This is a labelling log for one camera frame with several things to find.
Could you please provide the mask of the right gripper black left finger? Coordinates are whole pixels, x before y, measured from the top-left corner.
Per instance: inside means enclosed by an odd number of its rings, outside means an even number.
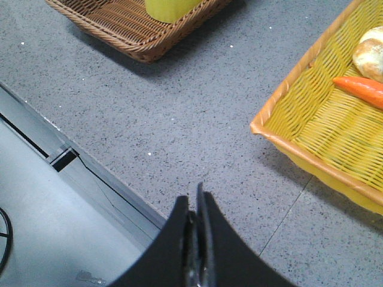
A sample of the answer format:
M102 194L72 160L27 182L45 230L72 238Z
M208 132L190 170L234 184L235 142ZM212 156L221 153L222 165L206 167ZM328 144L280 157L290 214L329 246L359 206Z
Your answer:
M196 221L186 196L148 249L111 286L196 286Z

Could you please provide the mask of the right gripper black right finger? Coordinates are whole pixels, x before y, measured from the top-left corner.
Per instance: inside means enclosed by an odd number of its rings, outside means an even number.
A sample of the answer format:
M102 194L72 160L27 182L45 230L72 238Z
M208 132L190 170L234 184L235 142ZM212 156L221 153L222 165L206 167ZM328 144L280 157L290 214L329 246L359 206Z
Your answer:
M294 286L247 246L203 183L197 186L197 219L202 286Z

